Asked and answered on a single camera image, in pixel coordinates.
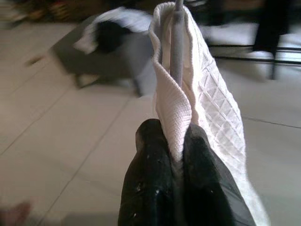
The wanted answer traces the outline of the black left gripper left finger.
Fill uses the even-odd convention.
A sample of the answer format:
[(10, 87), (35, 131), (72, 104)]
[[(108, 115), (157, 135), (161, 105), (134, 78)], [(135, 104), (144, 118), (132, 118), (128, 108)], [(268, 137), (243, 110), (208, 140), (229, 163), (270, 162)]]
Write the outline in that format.
[(119, 226), (174, 225), (173, 175), (169, 148), (158, 119), (135, 134), (136, 154), (124, 177)]

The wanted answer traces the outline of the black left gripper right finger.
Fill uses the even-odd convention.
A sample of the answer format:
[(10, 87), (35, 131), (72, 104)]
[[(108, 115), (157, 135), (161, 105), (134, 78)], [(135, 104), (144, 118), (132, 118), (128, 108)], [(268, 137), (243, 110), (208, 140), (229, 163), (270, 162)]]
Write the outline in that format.
[(185, 134), (183, 175), (188, 225), (255, 225), (231, 172), (211, 148), (205, 131), (195, 124)]

